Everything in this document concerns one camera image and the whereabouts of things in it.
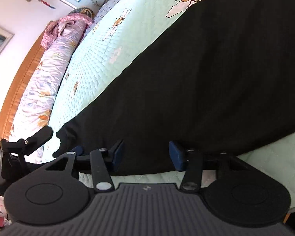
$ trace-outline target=folded blanket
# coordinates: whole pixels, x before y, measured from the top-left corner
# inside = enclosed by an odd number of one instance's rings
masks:
[[[77,21],[83,21],[88,26],[93,23],[92,19],[88,15],[82,13],[69,14],[57,21],[53,21],[47,26],[45,30],[43,39],[41,41],[41,46],[47,50],[55,41],[55,39],[58,36],[61,36],[62,31],[66,25],[73,25]]]
[[[54,157],[124,139],[118,175],[152,174],[174,169],[170,140],[242,154],[292,132],[295,0],[201,0],[65,123]]]

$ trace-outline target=black circular pad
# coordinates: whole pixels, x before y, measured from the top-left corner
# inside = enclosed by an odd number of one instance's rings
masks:
[[[204,196],[217,217],[245,227],[281,222],[291,204],[282,184],[256,171],[232,172],[210,184]]]
[[[55,184],[38,184],[26,192],[26,198],[34,204],[46,205],[56,202],[62,197],[63,190]]]
[[[76,216],[89,202],[87,187],[64,171],[38,171],[12,184],[4,205],[13,221],[57,224]]]

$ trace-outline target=pink blanket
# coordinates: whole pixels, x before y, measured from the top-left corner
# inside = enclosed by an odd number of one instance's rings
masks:
[[[48,50],[54,40],[58,36],[61,36],[61,33],[67,24],[73,25],[76,21],[80,20],[84,21],[88,26],[93,23],[89,16],[82,13],[73,13],[57,21],[51,22],[45,30],[43,40],[41,41],[41,46]]]

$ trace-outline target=bolt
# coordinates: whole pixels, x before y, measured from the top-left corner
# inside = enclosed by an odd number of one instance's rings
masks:
[[[109,190],[111,187],[111,183],[108,182],[100,182],[96,185],[96,188],[101,191]]]
[[[193,191],[198,188],[198,185],[194,182],[187,182],[183,184],[183,189],[187,191]]]

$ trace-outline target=white wall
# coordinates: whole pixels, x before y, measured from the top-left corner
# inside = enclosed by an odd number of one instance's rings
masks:
[[[0,27],[14,34],[0,55],[0,111],[17,70],[46,25],[72,10],[59,0],[45,1],[56,9],[34,0],[0,0]]]

